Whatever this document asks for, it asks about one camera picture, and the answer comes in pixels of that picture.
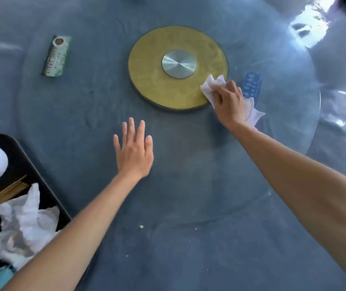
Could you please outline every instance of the silver disc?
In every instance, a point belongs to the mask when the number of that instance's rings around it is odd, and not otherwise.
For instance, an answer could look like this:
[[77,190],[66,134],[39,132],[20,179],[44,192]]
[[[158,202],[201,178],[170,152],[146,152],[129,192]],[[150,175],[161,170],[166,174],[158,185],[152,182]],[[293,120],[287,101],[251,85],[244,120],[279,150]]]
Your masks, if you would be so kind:
[[172,78],[184,79],[196,70],[196,59],[185,50],[173,50],[162,59],[162,68]]

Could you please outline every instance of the wooden skewer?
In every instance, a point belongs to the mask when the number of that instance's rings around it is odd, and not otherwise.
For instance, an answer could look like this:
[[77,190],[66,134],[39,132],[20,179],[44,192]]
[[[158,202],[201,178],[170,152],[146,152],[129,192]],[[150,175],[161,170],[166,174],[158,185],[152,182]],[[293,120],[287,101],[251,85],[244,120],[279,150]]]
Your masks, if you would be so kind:
[[16,195],[18,195],[20,192],[25,190],[27,187],[29,187],[28,184],[21,182],[26,177],[23,176],[19,180],[12,183],[10,186],[6,187],[2,191],[0,191],[0,204],[12,199]]

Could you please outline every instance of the person's right hand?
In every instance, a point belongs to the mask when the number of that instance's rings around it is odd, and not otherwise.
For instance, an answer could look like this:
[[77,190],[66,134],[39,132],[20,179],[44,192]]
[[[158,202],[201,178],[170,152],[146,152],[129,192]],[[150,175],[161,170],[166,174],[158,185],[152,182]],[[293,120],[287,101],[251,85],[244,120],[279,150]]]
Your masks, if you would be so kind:
[[211,86],[215,99],[215,112],[220,122],[229,130],[237,123],[246,123],[247,107],[241,88],[234,81],[225,86]]
[[153,165],[153,139],[147,136],[145,139],[145,122],[141,120],[138,131],[135,133],[134,119],[132,117],[122,123],[123,143],[122,148],[119,138],[114,135],[114,148],[118,174],[124,173],[135,177],[137,181],[147,176]]

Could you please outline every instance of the gold disc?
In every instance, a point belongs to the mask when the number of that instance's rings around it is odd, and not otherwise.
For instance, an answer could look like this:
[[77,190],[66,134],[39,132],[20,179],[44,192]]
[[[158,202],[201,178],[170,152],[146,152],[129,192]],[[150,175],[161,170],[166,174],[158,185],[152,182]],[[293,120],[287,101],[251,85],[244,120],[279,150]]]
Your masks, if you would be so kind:
[[[185,50],[196,59],[195,72],[188,78],[170,77],[162,68],[163,57]],[[209,74],[227,78],[223,50],[206,34],[185,26],[154,29],[135,43],[128,60],[130,78],[148,100],[172,109],[191,109],[208,103],[200,89]]]

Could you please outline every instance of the blue package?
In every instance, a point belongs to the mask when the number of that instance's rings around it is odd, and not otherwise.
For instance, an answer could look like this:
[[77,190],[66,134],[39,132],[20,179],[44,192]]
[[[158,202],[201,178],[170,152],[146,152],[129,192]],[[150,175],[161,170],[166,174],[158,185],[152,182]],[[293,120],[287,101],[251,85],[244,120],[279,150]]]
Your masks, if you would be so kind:
[[262,86],[262,76],[259,73],[246,73],[244,75],[242,93],[243,97],[254,98],[254,106],[258,102],[259,92]]

